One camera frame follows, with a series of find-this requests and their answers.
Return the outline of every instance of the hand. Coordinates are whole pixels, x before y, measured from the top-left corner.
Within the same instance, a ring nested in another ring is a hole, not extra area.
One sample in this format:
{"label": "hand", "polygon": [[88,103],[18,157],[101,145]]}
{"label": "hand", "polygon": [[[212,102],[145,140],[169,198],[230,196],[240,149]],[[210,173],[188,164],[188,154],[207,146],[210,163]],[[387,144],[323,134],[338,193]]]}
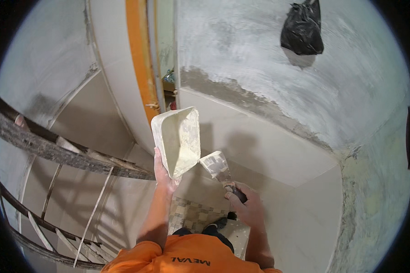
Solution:
{"label": "hand", "polygon": [[251,228],[265,229],[264,208],[260,195],[244,183],[235,181],[235,186],[246,194],[247,201],[244,204],[241,203],[240,199],[232,192],[227,192],[225,198],[231,202],[238,218]]}
{"label": "hand", "polygon": [[175,179],[170,178],[169,173],[163,165],[163,160],[161,159],[161,152],[159,148],[155,147],[155,163],[153,170],[155,171],[156,185],[158,187],[164,187],[169,190],[170,193],[174,193],[178,188],[182,176]]}

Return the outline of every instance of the black shoe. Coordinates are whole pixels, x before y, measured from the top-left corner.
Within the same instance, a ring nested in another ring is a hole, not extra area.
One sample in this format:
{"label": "black shoe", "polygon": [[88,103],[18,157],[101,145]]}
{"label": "black shoe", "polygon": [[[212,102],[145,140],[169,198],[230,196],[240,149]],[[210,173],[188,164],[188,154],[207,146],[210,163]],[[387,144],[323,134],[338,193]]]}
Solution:
{"label": "black shoe", "polygon": [[237,213],[235,211],[228,212],[228,219],[237,220]]}
{"label": "black shoe", "polygon": [[215,220],[214,222],[210,223],[208,226],[206,226],[204,228],[204,230],[209,227],[209,226],[215,226],[217,228],[217,230],[221,230],[222,228],[224,228],[226,226],[226,224],[228,223],[228,219],[226,217],[222,217],[219,218],[217,220]]}

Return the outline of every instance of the black pants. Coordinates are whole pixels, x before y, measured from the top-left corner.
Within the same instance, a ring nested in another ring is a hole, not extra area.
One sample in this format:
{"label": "black pants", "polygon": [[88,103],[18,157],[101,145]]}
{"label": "black pants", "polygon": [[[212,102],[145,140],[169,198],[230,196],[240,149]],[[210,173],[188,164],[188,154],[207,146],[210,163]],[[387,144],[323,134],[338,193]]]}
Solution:
{"label": "black pants", "polygon": [[[172,235],[184,236],[184,235],[188,235],[188,234],[192,234],[191,231],[186,227],[181,227],[180,229],[173,232]],[[202,231],[202,234],[209,235],[209,236],[214,236],[214,237],[219,238],[219,240],[222,243],[224,243],[226,246],[228,246],[231,249],[231,251],[234,253],[234,247],[231,244],[231,242],[226,237],[224,237],[222,234],[220,234],[217,231],[217,227],[215,225],[211,225],[211,226],[208,226],[207,228],[205,228]]]}

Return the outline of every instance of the orange door frame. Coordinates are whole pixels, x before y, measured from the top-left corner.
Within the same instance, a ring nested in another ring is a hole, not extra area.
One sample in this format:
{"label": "orange door frame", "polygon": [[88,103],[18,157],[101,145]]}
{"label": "orange door frame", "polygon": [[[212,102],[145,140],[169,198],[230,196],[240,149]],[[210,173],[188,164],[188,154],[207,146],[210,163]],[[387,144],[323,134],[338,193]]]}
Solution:
{"label": "orange door frame", "polygon": [[150,124],[152,118],[159,114],[159,104],[150,57],[146,6],[146,0],[126,0],[126,22],[132,62],[144,111]]}

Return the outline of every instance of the black plastic bag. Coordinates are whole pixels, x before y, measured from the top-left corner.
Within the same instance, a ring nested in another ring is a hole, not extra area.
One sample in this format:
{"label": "black plastic bag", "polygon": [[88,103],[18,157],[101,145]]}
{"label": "black plastic bag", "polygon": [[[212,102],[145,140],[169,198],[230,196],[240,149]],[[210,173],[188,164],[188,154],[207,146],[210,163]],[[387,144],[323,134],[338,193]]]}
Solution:
{"label": "black plastic bag", "polygon": [[319,0],[292,4],[281,32],[281,46],[298,55],[322,54]]}

